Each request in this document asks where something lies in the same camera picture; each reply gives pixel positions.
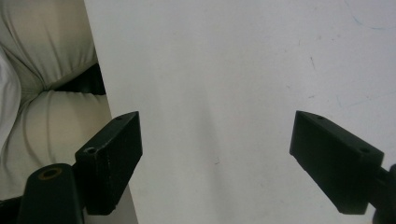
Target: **round hole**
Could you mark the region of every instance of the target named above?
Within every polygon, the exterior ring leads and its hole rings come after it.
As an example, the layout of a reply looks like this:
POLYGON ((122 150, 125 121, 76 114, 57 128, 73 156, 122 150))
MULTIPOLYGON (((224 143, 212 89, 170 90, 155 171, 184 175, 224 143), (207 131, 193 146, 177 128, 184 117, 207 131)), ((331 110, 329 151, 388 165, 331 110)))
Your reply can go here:
POLYGON ((85 148, 84 152, 88 153, 88 154, 94 154, 98 149, 94 148, 94 147, 87 147, 85 148))
POLYGON ((365 148, 365 147, 361 147, 361 148, 360 148, 360 151, 361 151, 362 153, 369 153, 369 152, 370 152, 370 149, 365 148))
POLYGON ((40 180, 49 180, 56 176, 58 176, 62 172, 62 169, 59 167, 49 168, 38 176, 40 180))

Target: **table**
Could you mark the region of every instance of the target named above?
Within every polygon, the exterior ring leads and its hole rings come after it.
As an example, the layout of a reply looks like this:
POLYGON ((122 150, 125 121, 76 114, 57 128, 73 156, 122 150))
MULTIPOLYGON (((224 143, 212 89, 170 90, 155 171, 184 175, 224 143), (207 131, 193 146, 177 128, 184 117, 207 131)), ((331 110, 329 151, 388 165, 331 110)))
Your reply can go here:
POLYGON ((317 113, 396 162, 396 4, 86 0, 113 117, 140 111, 140 224, 369 223, 289 154, 317 113))

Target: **fabric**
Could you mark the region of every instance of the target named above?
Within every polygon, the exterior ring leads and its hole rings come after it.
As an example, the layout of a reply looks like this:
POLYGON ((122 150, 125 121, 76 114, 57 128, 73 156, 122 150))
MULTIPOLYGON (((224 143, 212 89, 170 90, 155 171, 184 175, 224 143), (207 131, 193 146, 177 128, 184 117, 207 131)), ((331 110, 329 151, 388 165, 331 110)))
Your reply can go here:
POLYGON ((21 83, 18 116, 0 156, 4 200, 22 195, 36 169, 73 164, 111 117, 105 96, 53 91, 97 63, 83 0, 0 0, 0 46, 21 83))
POLYGON ((17 117, 20 99, 20 82, 6 54, 0 48, 0 153, 17 117))

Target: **beige fabric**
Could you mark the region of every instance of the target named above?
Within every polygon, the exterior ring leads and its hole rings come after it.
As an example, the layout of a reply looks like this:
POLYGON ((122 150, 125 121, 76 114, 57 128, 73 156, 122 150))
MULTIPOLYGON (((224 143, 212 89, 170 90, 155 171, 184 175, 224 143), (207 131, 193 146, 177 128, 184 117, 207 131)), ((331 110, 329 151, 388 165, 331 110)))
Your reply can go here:
POLYGON ((0 159, 0 200, 34 170, 74 163, 110 120, 105 96, 51 91, 97 62, 83 0, 0 0, 0 45, 21 82, 19 115, 0 159))

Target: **white table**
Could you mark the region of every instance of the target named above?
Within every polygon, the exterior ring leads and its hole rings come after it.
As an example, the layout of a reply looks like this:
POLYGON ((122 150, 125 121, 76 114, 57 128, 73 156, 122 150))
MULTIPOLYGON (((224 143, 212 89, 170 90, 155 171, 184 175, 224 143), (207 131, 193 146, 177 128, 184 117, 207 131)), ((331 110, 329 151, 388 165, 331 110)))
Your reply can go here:
POLYGON ((396 4, 86 0, 112 115, 140 111, 139 224, 369 223, 289 154, 295 110, 396 162, 396 4))

